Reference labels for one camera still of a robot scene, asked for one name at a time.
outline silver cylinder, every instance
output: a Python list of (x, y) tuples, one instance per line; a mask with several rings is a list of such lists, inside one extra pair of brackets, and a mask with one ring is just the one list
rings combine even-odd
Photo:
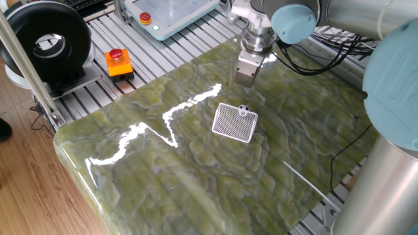
[(418, 152), (380, 136), (332, 235), (404, 235), (418, 220)]
[(266, 55), (273, 49), (277, 34), (271, 27), (255, 27), (251, 22), (242, 30), (242, 49), (250, 54)]
[[(391, 0), (332, 0), (327, 11), (328, 21), (338, 29), (379, 40), (379, 15), (389, 1)], [(416, 17), (417, 0), (395, 0), (383, 15), (382, 35), (388, 35), (399, 25)]]

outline red emergency stop button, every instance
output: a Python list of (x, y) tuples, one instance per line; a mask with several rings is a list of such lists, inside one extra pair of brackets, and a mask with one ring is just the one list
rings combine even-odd
[(120, 59), (122, 57), (122, 54), (123, 54), (123, 52), (120, 49), (113, 49), (109, 52), (109, 56), (112, 57), (115, 60)]
[(143, 12), (139, 15), (139, 21), (144, 25), (151, 23), (151, 15), (148, 12)]

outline yellow box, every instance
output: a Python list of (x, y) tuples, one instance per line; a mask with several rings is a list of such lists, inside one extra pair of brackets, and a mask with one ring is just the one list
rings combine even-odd
[(104, 53), (104, 56), (106, 57), (107, 69), (110, 76), (117, 76), (128, 72), (133, 72), (128, 50), (122, 49), (122, 52), (122, 57), (117, 61), (109, 55), (109, 52)]

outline wooden floor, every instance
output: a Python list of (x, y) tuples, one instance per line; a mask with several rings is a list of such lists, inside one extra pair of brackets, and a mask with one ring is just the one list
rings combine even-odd
[[(32, 131), (38, 116), (31, 92), (13, 85), (0, 61), (0, 118), (13, 136), (0, 143), (0, 234), (106, 234), (59, 162), (46, 131)], [(39, 119), (35, 127), (48, 126)]]

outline red button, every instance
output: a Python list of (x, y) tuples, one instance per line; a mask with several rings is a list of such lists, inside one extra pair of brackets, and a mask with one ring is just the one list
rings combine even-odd
[(139, 18), (145, 22), (151, 19), (151, 15), (148, 12), (143, 12), (139, 15)]
[(122, 54), (123, 52), (120, 49), (113, 49), (109, 52), (109, 55), (114, 59), (122, 57)]

